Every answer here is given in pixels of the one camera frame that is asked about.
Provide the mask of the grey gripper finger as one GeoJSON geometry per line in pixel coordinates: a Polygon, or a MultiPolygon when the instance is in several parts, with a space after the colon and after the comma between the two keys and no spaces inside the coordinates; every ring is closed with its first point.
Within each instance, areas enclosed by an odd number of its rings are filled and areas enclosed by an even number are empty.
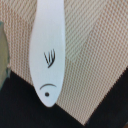
{"type": "Polygon", "coordinates": [[[4,23],[0,21],[0,85],[10,77],[10,55],[7,37],[4,31],[4,23]]]}

